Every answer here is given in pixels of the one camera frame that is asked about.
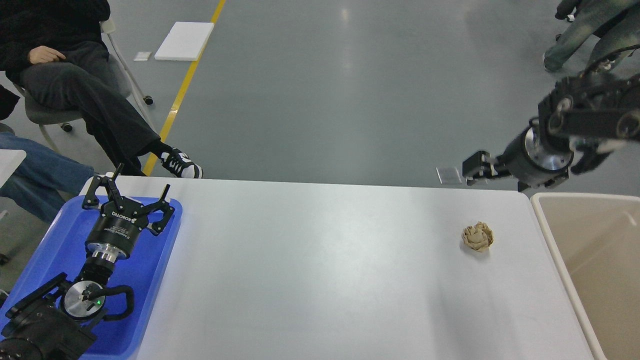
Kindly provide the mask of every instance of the small white object on floor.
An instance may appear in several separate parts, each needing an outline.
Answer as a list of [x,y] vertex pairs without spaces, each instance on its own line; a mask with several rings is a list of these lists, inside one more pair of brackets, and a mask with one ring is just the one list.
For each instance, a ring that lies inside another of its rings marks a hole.
[[212,22],[176,22],[154,58],[195,61],[204,50],[212,31]]
[[151,56],[151,51],[138,51],[133,61],[147,61],[149,56]]

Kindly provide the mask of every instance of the black and white sneaker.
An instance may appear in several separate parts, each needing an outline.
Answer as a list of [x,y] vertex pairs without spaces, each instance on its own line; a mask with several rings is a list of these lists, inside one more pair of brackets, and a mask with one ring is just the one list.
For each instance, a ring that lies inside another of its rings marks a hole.
[[186,179],[201,179],[202,168],[191,161],[184,152],[173,148],[171,152],[163,152],[160,156],[162,167],[169,170],[176,177]]

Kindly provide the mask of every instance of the yellow floor line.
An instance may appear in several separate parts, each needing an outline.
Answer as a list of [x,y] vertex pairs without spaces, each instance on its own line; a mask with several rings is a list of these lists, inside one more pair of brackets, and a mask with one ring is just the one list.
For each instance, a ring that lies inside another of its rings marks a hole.
[[[211,17],[211,22],[213,22],[214,24],[218,21],[220,12],[222,12],[222,8],[225,6],[225,1],[226,0],[220,0],[220,2],[218,3],[218,7],[216,8],[216,12],[214,12],[213,16]],[[175,120],[176,115],[178,115],[178,110],[180,110],[182,100],[184,100],[184,96],[185,94],[187,94],[187,90],[189,90],[189,85],[191,84],[191,80],[193,79],[193,74],[195,74],[196,69],[200,64],[201,57],[202,55],[200,55],[200,58],[198,58],[196,61],[191,62],[191,66],[189,66],[189,70],[184,76],[184,80],[182,80],[182,85],[180,86],[180,90],[178,90],[178,95],[175,96],[175,100],[173,101],[171,110],[169,111],[169,114],[164,121],[162,130],[160,130],[160,140],[162,140],[162,142],[164,142],[166,140],[166,137],[169,135],[169,131],[173,126],[173,121]],[[147,176],[151,175],[151,172],[154,170],[157,160],[158,158],[155,155],[149,154],[149,159],[147,160],[147,163],[142,170]]]

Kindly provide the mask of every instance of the standing person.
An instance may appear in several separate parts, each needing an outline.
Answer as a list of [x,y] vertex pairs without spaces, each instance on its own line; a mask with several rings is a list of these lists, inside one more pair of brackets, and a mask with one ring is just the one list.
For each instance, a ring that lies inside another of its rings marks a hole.
[[[559,71],[596,31],[601,39],[591,52],[589,64],[615,50],[640,44],[640,0],[564,0],[557,7],[556,18],[565,18],[576,6],[578,12],[574,22],[556,44],[545,52],[544,66],[547,71]],[[618,66],[629,53],[621,53],[611,68]]]
[[0,70],[40,104],[79,109],[123,175],[143,176],[138,156],[155,154],[177,177],[201,178],[202,168],[162,141],[116,89],[102,42],[107,0],[1,0]]
[[[18,97],[0,86],[0,120],[6,119]],[[78,194],[94,175],[92,167],[77,163],[34,141],[19,138],[10,127],[0,124],[0,149],[24,150],[27,156],[0,187],[0,196],[44,222],[52,222],[65,201],[58,193]]]

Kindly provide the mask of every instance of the beige bin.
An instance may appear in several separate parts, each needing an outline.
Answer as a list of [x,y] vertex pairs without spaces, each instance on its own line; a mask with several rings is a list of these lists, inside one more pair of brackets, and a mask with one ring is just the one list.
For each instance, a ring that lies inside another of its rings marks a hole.
[[640,198],[537,193],[531,203],[594,357],[640,359]]

